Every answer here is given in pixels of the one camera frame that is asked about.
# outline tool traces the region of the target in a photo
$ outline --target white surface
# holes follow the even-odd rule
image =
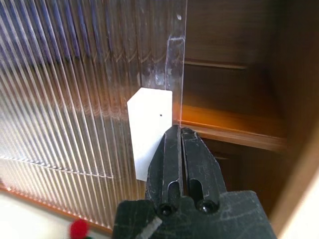
[[[172,124],[172,91],[140,88],[128,101],[136,178],[146,182],[148,168]]]
[[[3,239],[67,239],[71,221],[0,193],[0,235]],[[93,239],[109,237],[91,232]]]
[[[319,169],[279,239],[319,239]]]

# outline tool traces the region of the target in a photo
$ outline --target clear plastic sheet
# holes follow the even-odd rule
[[[173,91],[180,123],[186,0],[0,0],[0,178],[112,228],[144,197],[128,99]]]

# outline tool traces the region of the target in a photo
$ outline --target black screw head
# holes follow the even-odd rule
[[[161,204],[158,209],[158,214],[162,217],[168,217],[174,212],[174,207],[169,203]]]
[[[211,200],[200,200],[197,209],[205,214],[211,214],[218,210],[218,206]]]

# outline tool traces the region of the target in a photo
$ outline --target red ball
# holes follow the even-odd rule
[[[89,226],[82,220],[76,220],[70,226],[70,237],[71,239],[84,239],[88,233]]]

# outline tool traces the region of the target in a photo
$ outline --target wood grain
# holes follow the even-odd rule
[[[228,191],[253,190],[269,216],[280,195],[285,175],[283,155],[259,148],[204,139],[220,165]]]
[[[319,167],[319,2],[291,1],[273,50],[271,75],[287,119],[286,175],[271,216],[279,234]]]
[[[204,138],[285,150],[285,127],[271,89],[254,72],[186,65],[182,124]]]
[[[187,61],[247,65],[262,60],[272,36],[273,0],[189,0]]]

